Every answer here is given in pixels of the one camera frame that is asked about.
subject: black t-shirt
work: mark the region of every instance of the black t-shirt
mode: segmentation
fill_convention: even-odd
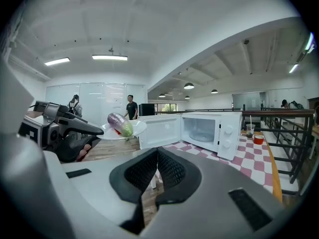
[[[138,104],[135,103],[135,102],[128,103],[128,105],[126,106],[126,109],[127,109],[128,112],[129,112],[129,118],[130,118],[130,120],[132,120],[133,117],[134,117],[134,115],[135,115],[135,111],[138,110]]]

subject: cup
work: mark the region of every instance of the cup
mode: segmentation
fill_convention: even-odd
[[[262,145],[264,142],[264,136],[263,135],[254,135],[254,144]]]
[[[252,138],[254,134],[255,124],[247,124],[247,132],[246,135],[248,138]]]

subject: window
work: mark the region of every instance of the window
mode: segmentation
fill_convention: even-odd
[[[176,112],[177,104],[154,104],[155,112]]]

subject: red container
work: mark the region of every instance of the red container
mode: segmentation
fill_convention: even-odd
[[[264,136],[263,135],[254,135],[254,144],[261,145],[264,142]]]

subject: black speaker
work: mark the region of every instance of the black speaker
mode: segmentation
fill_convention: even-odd
[[[140,104],[139,105],[139,116],[150,116],[155,115],[154,104]]]

